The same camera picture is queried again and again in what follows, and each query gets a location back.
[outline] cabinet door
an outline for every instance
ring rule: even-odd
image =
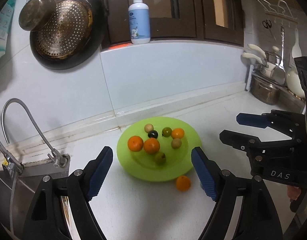
[[[193,0],[143,0],[149,6],[152,38],[195,38]],[[133,0],[108,0],[110,43],[130,40],[128,7]]]
[[[205,39],[243,46],[241,0],[202,0]]]

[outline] orange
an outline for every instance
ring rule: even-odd
[[[175,181],[175,186],[180,191],[187,191],[191,186],[191,181],[187,176],[180,176]]]
[[[160,150],[160,143],[156,138],[149,138],[144,142],[143,149],[146,153],[155,154]]]
[[[171,137],[173,139],[179,138],[181,139],[184,136],[184,130],[182,128],[173,129],[171,132]]]
[[[130,151],[139,152],[143,146],[143,140],[139,136],[132,136],[128,140],[128,148]]]

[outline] blue gripper pad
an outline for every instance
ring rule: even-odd
[[[200,147],[195,147],[192,149],[191,161],[200,179],[203,190],[207,196],[212,198],[213,201],[217,201],[219,195],[216,190],[217,184],[219,183],[219,180],[217,179],[218,176],[215,174],[215,171],[208,170],[207,162],[214,163],[216,165],[215,170],[220,171],[220,168],[215,162],[208,160],[207,156],[204,154]]]
[[[258,114],[244,114],[237,115],[237,123],[258,128],[270,127],[271,122],[267,120],[265,115]]]
[[[98,195],[100,188],[103,184],[103,181],[112,164],[112,160],[113,160],[112,149],[106,146],[103,148],[103,150],[101,151],[101,153],[98,155],[98,157],[95,160],[92,160],[89,162],[91,163],[90,166],[93,166],[92,168],[94,169],[94,172],[90,174],[91,176],[90,178],[88,178],[89,179],[89,190],[87,192],[87,198],[89,201],[93,197]]]

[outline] green plate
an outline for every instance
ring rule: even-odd
[[[160,143],[160,152],[166,155],[167,161],[163,165],[156,165],[154,155],[140,152],[132,152],[127,146],[131,136],[138,135],[143,141],[148,139],[144,126],[151,123],[158,132],[157,140]],[[172,137],[163,137],[162,129],[182,128],[184,137],[182,145],[178,149],[171,147]],[[201,147],[201,140],[197,132],[187,123],[171,117],[152,117],[141,120],[128,127],[121,135],[117,144],[117,156],[121,166],[132,176],[146,181],[168,181],[187,173],[193,166],[191,163],[191,150]]]

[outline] wooden cabinet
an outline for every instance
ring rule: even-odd
[[[241,0],[143,0],[149,6],[151,38],[214,40],[243,46]],[[128,7],[133,0],[108,0],[103,48],[130,41]]]

